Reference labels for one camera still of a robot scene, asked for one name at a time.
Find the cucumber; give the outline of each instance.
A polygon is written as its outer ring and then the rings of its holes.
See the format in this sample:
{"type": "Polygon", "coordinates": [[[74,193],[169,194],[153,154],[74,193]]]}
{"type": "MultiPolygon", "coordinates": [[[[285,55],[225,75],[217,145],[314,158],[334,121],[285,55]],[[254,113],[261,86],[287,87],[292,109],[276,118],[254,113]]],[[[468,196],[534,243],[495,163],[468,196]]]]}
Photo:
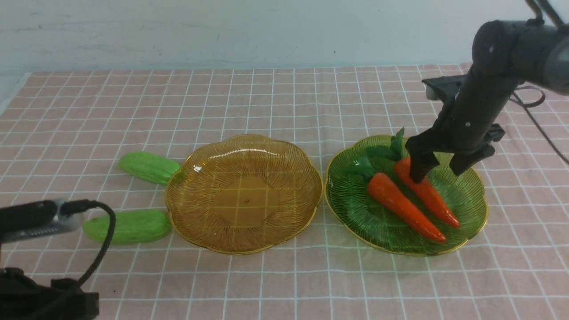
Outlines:
{"type": "MultiPolygon", "coordinates": [[[[117,212],[117,225],[111,244],[124,245],[157,241],[171,230],[168,217],[160,210],[145,209],[117,212]]],[[[109,230],[109,216],[85,221],[83,231],[93,241],[102,243],[109,230]]]]}
{"type": "Polygon", "coordinates": [[[180,169],[180,164],[154,153],[134,151],[125,154],[119,159],[117,169],[139,179],[165,186],[170,181],[170,178],[180,169]]]}

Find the orange carrot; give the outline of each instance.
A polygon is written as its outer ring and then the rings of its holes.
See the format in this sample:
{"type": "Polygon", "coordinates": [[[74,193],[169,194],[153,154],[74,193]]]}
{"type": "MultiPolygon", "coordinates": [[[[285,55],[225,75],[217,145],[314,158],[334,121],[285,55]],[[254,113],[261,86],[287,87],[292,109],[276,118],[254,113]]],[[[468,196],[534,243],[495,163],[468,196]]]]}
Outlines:
{"type": "Polygon", "coordinates": [[[433,241],[445,242],[447,238],[427,217],[411,202],[384,173],[372,172],[371,163],[363,158],[358,163],[363,168],[361,172],[367,178],[368,193],[388,210],[398,215],[405,223],[420,235],[433,241]]]}
{"type": "Polygon", "coordinates": [[[404,157],[394,165],[395,173],[403,183],[409,187],[423,204],[441,221],[452,227],[459,228],[460,222],[448,208],[444,199],[438,191],[431,185],[428,179],[423,179],[420,183],[415,183],[409,176],[411,170],[411,158],[404,157]]]}

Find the green glass plate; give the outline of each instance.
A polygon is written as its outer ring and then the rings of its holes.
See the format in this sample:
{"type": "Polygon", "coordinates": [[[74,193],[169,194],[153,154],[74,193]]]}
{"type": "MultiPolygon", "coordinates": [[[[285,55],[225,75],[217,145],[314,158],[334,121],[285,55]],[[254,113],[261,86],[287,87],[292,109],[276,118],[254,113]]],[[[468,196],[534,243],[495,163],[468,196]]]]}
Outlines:
{"type": "MultiPolygon", "coordinates": [[[[460,228],[447,225],[429,212],[419,198],[399,180],[393,170],[393,161],[370,158],[374,168],[387,174],[446,236],[445,243],[422,237],[368,195],[362,177],[349,173],[348,167],[358,157],[365,156],[368,147],[390,144],[391,136],[371,136],[334,156],[328,166],[324,196],[336,218],[370,246],[402,255],[442,255],[462,247],[476,236],[488,220],[484,185],[474,169],[468,169],[456,177],[448,167],[452,154],[436,153],[440,166],[431,170],[427,177],[460,221],[460,228]]],[[[408,155],[406,150],[403,152],[405,156],[408,155]]]]}

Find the white wall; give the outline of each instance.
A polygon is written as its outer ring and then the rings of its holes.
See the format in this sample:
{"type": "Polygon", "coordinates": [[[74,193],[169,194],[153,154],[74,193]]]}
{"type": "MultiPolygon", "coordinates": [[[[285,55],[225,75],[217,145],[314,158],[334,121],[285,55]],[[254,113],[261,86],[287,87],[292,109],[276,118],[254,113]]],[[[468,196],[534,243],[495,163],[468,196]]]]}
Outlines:
{"type": "Polygon", "coordinates": [[[3,0],[0,75],[459,63],[484,22],[531,17],[524,0],[3,0]]]}

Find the gold rim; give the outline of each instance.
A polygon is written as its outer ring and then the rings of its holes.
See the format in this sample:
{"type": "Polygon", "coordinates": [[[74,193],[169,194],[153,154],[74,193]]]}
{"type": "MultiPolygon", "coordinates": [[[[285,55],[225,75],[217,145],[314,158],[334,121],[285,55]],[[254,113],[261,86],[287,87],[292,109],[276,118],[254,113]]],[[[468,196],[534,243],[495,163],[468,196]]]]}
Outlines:
{"type": "MultiPolygon", "coordinates": [[[[367,140],[367,139],[373,138],[373,137],[389,138],[389,137],[391,137],[391,136],[388,136],[388,135],[385,135],[385,134],[377,134],[377,135],[375,135],[375,136],[368,136],[368,137],[365,137],[365,138],[359,140],[358,142],[354,143],[351,147],[344,148],[344,149],[340,150],[338,153],[336,153],[336,154],[334,155],[334,157],[332,157],[332,159],[330,160],[330,162],[328,162],[328,166],[327,166],[327,168],[326,168],[326,180],[325,180],[324,190],[323,190],[323,193],[324,193],[324,201],[326,202],[326,206],[327,206],[327,207],[330,209],[330,211],[332,211],[332,213],[334,214],[334,217],[336,217],[336,220],[338,220],[351,234],[353,234],[354,236],[356,236],[358,239],[360,239],[361,241],[363,241],[363,242],[364,242],[365,244],[367,244],[368,246],[370,246],[370,247],[372,247],[372,248],[375,248],[375,249],[379,249],[379,250],[381,250],[381,251],[385,251],[385,252],[389,252],[389,253],[394,253],[394,254],[396,254],[396,255],[411,256],[411,257],[434,257],[434,256],[440,256],[440,255],[444,255],[444,254],[447,254],[447,253],[451,253],[451,252],[453,252],[453,251],[456,251],[456,250],[460,249],[460,248],[461,248],[462,246],[464,246],[467,242],[469,242],[472,238],[474,238],[475,236],[477,236],[477,235],[480,233],[480,231],[486,226],[486,223],[488,222],[488,213],[489,213],[489,211],[490,211],[490,208],[489,208],[489,206],[488,206],[488,201],[486,201],[486,190],[484,190],[484,194],[483,194],[483,197],[482,197],[482,200],[483,200],[483,202],[484,202],[485,212],[486,212],[486,214],[485,214],[485,216],[484,216],[484,223],[482,223],[482,225],[480,226],[480,228],[476,231],[476,233],[475,233],[472,237],[470,237],[470,238],[468,238],[468,239],[465,239],[462,243],[458,244],[457,246],[455,246],[454,248],[451,248],[451,249],[449,249],[449,250],[441,251],[441,252],[438,252],[438,253],[435,253],[435,254],[432,254],[432,255],[429,255],[429,254],[426,254],[426,253],[407,253],[407,252],[391,251],[391,250],[386,249],[386,248],[384,248],[384,247],[382,247],[382,246],[379,246],[379,245],[377,245],[377,244],[371,243],[371,242],[365,240],[364,238],[360,237],[358,234],[356,234],[352,229],[350,229],[350,228],[348,227],[347,224],[345,224],[345,223],[340,219],[339,215],[336,213],[336,211],[334,211],[334,209],[333,209],[332,206],[330,205],[330,202],[328,201],[328,192],[327,192],[327,189],[328,189],[328,180],[329,180],[328,177],[329,177],[330,165],[331,165],[332,162],[336,159],[336,157],[338,157],[342,152],[347,151],[347,150],[349,150],[349,149],[353,149],[353,148],[356,147],[358,144],[364,142],[364,141],[367,140]]],[[[480,182],[483,181],[482,178],[480,177],[480,174],[479,174],[475,169],[470,168],[469,170],[472,170],[472,171],[476,174],[476,176],[478,177],[478,179],[480,180],[480,182]]]]}
{"type": "Polygon", "coordinates": [[[178,169],[178,171],[176,171],[176,173],[173,174],[173,175],[170,177],[170,179],[168,180],[168,183],[166,184],[166,196],[164,197],[164,202],[166,202],[166,209],[167,209],[167,211],[168,211],[168,218],[170,219],[170,224],[172,225],[172,229],[174,229],[174,230],[176,231],[176,233],[177,233],[180,237],[182,237],[182,239],[184,239],[185,241],[187,241],[187,242],[189,242],[189,243],[191,243],[191,244],[193,244],[193,245],[196,245],[196,246],[198,246],[198,247],[200,247],[200,248],[205,248],[205,249],[208,249],[208,250],[213,251],[213,252],[223,253],[223,254],[225,254],[225,255],[239,256],[239,255],[250,255],[250,254],[253,254],[253,253],[258,253],[258,252],[261,252],[261,251],[265,251],[265,250],[267,250],[267,249],[269,249],[269,248],[272,248],[272,247],[274,247],[274,246],[276,246],[276,245],[285,243],[285,242],[291,240],[292,238],[296,237],[296,236],[297,236],[298,234],[300,234],[301,232],[303,232],[303,231],[304,231],[306,228],[308,228],[308,226],[312,223],[312,220],[314,220],[314,217],[316,216],[316,212],[317,212],[317,210],[318,210],[318,207],[320,207],[320,205],[321,205],[321,203],[322,203],[322,196],[323,196],[323,194],[324,194],[324,180],[322,179],[322,176],[321,176],[321,174],[320,174],[320,171],[312,164],[312,162],[310,161],[310,157],[308,156],[308,154],[306,154],[306,152],[304,152],[304,150],[302,150],[299,146],[295,145],[295,144],[292,143],[292,142],[288,142],[288,141],[284,141],[284,140],[272,139],[272,138],[270,138],[270,137],[263,136],[263,135],[261,135],[261,134],[245,133],[245,134],[239,134],[239,135],[234,136],[234,137],[231,137],[231,138],[227,138],[227,139],[222,140],[222,141],[219,141],[219,142],[209,143],[209,144],[207,144],[207,145],[205,145],[205,146],[201,146],[201,147],[197,148],[196,150],[194,150],[194,151],[184,160],[184,162],[183,162],[182,165],[180,166],[180,169],[178,169]],[[310,218],[307,220],[306,224],[305,224],[302,228],[299,228],[295,233],[292,233],[292,234],[290,235],[290,237],[285,238],[285,239],[284,239],[283,241],[281,241],[281,242],[269,244],[269,245],[267,245],[267,246],[265,246],[265,247],[258,248],[258,249],[255,249],[255,250],[243,251],[243,252],[228,252],[228,251],[218,250],[218,249],[214,249],[214,248],[211,248],[211,247],[208,247],[208,246],[200,245],[200,244],[196,243],[195,241],[192,241],[192,240],[188,239],[188,237],[184,236],[184,235],[178,230],[178,228],[176,227],[176,224],[174,223],[174,220],[173,220],[172,214],[171,214],[171,211],[172,211],[172,210],[171,210],[171,206],[169,205],[168,200],[167,200],[167,199],[168,199],[168,192],[169,192],[169,190],[170,190],[170,183],[172,182],[172,180],[174,179],[174,177],[176,177],[176,175],[182,170],[182,168],[184,167],[184,165],[186,164],[186,162],[188,162],[188,161],[190,160],[190,158],[192,157],[192,155],[194,155],[194,154],[196,153],[196,151],[198,151],[198,150],[200,150],[200,149],[202,149],[202,148],[204,148],[204,147],[207,147],[207,146],[211,146],[211,145],[215,145],[215,144],[218,144],[218,143],[223,143],[223,142],[227,142],[227,141],[230,141],[230,140],[235,140],[235,139],[243,138],[243,137],[261,137],[261,138],[263,138],[263,139],[267,139],[267,140],[274,141],[274,142],[286,143],[286,144],[291,145],[291,146],[293,146],[294,148],[298,149],[298,150],[301,152],[301,154],[304,155],[304,159],[308,162],[309,168],[312,168],[312,170],[314,170],[314,172],[316,173],[316,175],[318,176],[318,178],[319,178],[319,180],[320,180],[320,196],[319,196],[319,198],[318,198],[318,202],[316,203],[316,206],[314,207],[314,210],[313,210],[313,212],[312,212],[312,215],[311,215],[310,218]]]}

